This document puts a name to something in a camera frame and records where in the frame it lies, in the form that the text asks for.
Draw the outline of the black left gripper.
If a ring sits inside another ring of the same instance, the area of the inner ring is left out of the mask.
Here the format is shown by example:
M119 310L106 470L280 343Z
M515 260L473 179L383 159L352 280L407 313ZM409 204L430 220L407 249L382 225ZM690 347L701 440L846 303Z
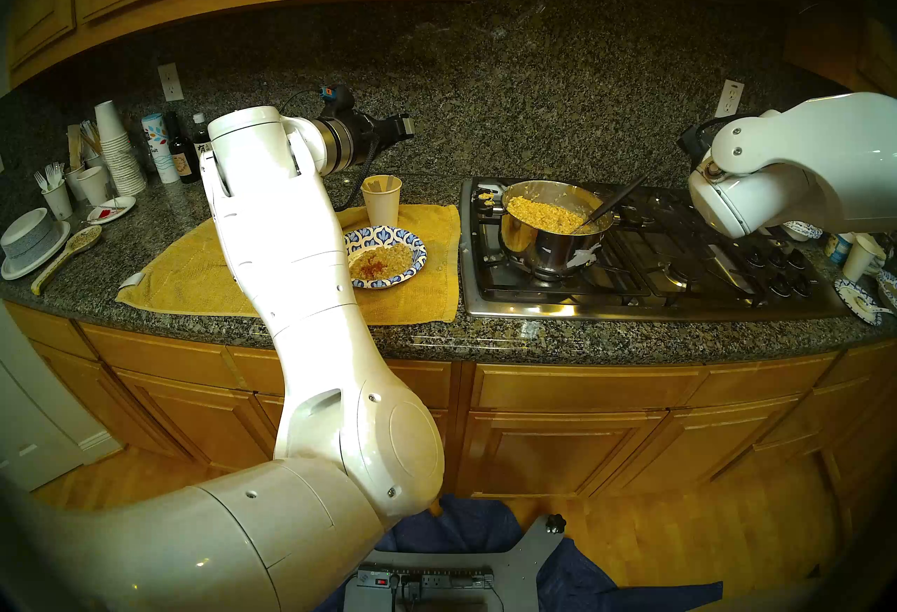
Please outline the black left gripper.
M348 129L352 139L351 163L372 161L391 141L415 137L415 121L408 114L396 114L377 120L367 114L349 114Z

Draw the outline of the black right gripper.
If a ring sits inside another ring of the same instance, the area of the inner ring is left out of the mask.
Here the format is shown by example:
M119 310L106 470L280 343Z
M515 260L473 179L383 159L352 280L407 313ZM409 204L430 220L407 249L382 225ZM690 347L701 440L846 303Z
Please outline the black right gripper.
M702 138L703 133L709 127L715 125L715 121L706 121L695 124L683 131L678 138L679 148L690 159L691 163L700 163L708 151L708 145Z

